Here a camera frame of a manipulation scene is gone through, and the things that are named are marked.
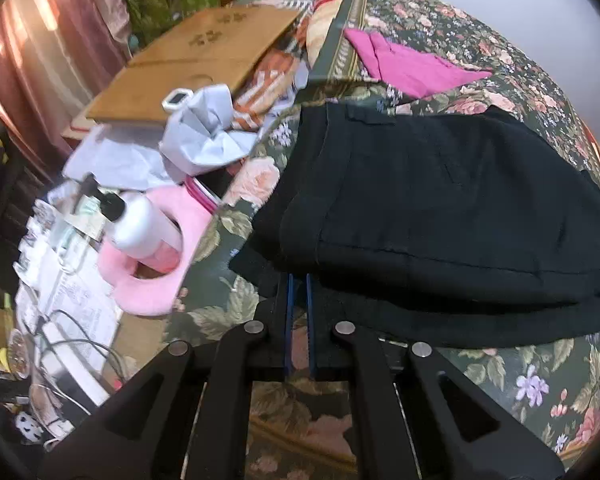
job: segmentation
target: pink curtain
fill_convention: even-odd
[[[94,0],[6,0],[0,10],[0,118],[47,176],[70,148],[61,132],[124,66]]]

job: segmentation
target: floral bedspread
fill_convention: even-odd
[[[378,30],[392,41],[493,75],[410,100],[368,78],[342,40],[345,23]],[[551,78],[497,32],[437,0],[344,0],[314,66],[312,83],[302,97],[305,103],[347,100],[389,114],[470,114],[495,104],[543,136],[574,167],[589,171],[600,187],[598,152]],[[200,241],[174,304],[166,341],[217,340],[253,316],[259,300],[256,288],[227,265],[284,171],[296,142],[299,113],[294,107],[280,116],[235,177]],[[439,350],[566,465],[600,428],[600,333],[521,348]],[[306,319],[298,313],[292,355],[296,370],[285,383],[254,385],[246,457],[251,478],[356,478],[346,385],[313,382],[306,351]]]

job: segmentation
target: white lotion bottle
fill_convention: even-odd
[[[100,200],[100,211],[109,220],[105,231],[115,248],[158,272],[171,272],[178,266],[182,234],[144,194],[102,193],[93,175],[87,176],[82,191]]]

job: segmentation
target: metal bolt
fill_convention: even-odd
[[[349,335],[356,331],[356,326],[350,321],[339,321],[336,323],[336,332],[338,334]]]
[[[429,357],[431,355],[431,352],[433,352],[431,346],[423,342],[414,343],[411,346],[411,351],[418,357]]]
[[[247,321],[244,324],[244,331],[250,334],[259,334],[264,330],[264,323],[254,319],[253,321]]]
[[[173,356],[180,357],[189,351],[189,345],[184,341],[174,341],[169,345],[169,353]]]

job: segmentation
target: magenta towel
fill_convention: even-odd
[[[425,54],[387,41],[379,32],[366,33],[346,28],[351,42],[369,75],[420,99],[488,77],[491,72],[465,70],[435,54]]]

